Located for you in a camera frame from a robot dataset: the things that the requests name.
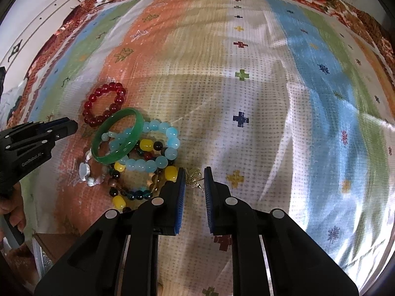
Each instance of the yellow cross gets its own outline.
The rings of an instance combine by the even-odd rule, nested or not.
[[[237,188],[238,183],[244,182],[244,176],[240,176],[240,170],[235,170],[233,175],[226,175],[226,180],[232,183],[232,188]]]

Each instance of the light blue bead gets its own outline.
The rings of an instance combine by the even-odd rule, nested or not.
[[[169,129],[166,130],[166,136],[170,139],[173,137],[178,136],[178,131],[174,127],[170,127]]]
[[[119,159],[118,162],[119,162],[121,165],[126,165],[126,162],[127,162],[128,160],[129,160],[129,157],[128,157],[128,156],[125,156],[125,157]]]
[[[147,133],[147,132],[150,132],[150,131],[151,131],[151,129],[149,127],[149,122],[145,121],[145,123],[143,125],[143,132]]]
[[[136,167],[137,171],[140,171],[140,172],[145,171],[145,161],[143,159],[137,160],[135,167]]]
[[[165,156],[159,156],[155,160],[155,164],[157,165],[158,168],[161,169],[166,168],[168,164],[167,158]]]
[[[124,134],[127,135],[127,136],[130,136],[130,134],[132,133],[132,130],[133,130],[133,128],[126,128],[124,130]]]
[[[103,140],[103,141],[108,141],[108,140],[110,140],[110,137],[108,136],[107,133],[103,133],[103,134],[101,135],[101,140]]]
[[[145,163],[145,171],[146,172],[154,172],[157,169],[157,164],[153,160],[148,160]]]
[[[158,120],[151,120],[151,122],[149,123],[149,128],[152,131],[156,131],[159,129],[159,125],[160,125],[160,122]]]
[[[169,160],[176,159],[177,155],[178,155],[177,150],[172,147],[167,148],[165,151],[165,157]]]
[[[110,137],[110,138],[115,138],[117,136],[117,133],[112,132],[112,131],[109,131],[107,134],[108,134],[108,137]]]
[[[178,149],[180,147],[180,140],[178,138],[170,138],[166,144],[168,147]]]
[[[128,159],[126,161],[126,169],[128,169],[129,171],[135,170],[136,169],[136,160]]]
[[[166,133],[166,130],[169,129],[169,127],[170,127],[170,123],[168,123],[168,122],[162,122],[162,123],[159,125],[159,131],[160,131],[161,133]]]

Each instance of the bedsheet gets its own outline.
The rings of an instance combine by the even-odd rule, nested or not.
[[[287,211],[361,291],[374,281],[394,248],[395,180],[395,96],[374,43],[290,0],[117,0],[76,18],[33,64],[12,118],[80,125],[22,181],[30,230],[83,233],[112,207],[78,164],[95,131],[82,105],[116,81],[124,107],[180,130],[177,166],[211,166],[253,208]],[[204,193],[189,186],[180,235],[159,240],[163,294],[231,295],[231,244],[210,235]]]

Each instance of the red bead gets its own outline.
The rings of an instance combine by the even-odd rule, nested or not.
[[[116,96],[114,102],[117,105],[123,105],[123,103],[125,102],[125,98],[123,96]]]
[[[85,109],[84,111],[82,111],[82,115],[85,117],[86,115],[92,115],[92,113],[89,109]]]
[[[97,96],[94,95],[94,94],[91,94],[91,95],[89,96],[89,98],[88,98],[88,100],[89,100],[90,102],[95,102],[97,99],[98,99]]]
[[[107,119],[110,116],[111,116],[111,112],[109,110],[106,110],[105,112],[103,112],[104,119]]]
[[[96,90],[95,90],[95,95],[96,96],[101,96],[103,93],[101,92],[101,88],[97,88]]]
[[[84,108],[85,109],[92,109],[92,103],[90,101],[87,101],[86,103],[84,103]]]
[[[110,88],[110,91],[116,91],[117,90],[115,85],[116,85],[115,82],[110,82],[109,83],[108,87]]]
[[[116,103],[111,103],[111,105],[110,105],[110,112],[111,113],[117,112],[120,109],[121,109],[120,105],[117,105]]]
[[[108,84],[105,83],[104,85],[101,86],[101,91],[102,91],[103,93],[109,92],[109,91],[110,91],[110,86],[109,86]]]
[[[96,122],[97,122],[97,125],[98,126],[100,126],[103,122],[104,122],[104,117],[102,116],[102,115],[98,115],[97,117],[96,117]]]
[[[117,89],[117,95],[125,96],[126,95],[126,89],[125,88],[118,88]]]

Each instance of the green cross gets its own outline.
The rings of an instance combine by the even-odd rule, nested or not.
[[[218,293],[214,293],[214,289],[214,287],[209,287],[207,291],[203,289],[202,293],[206,296],[218,296]]]
[[[249,73],[245,73],[244,69],[240,69],[240,72],[235,72],[235,77],[239,78],[240,81],[245,81],[245,79],[249,79],[250,78],[250,74]]]

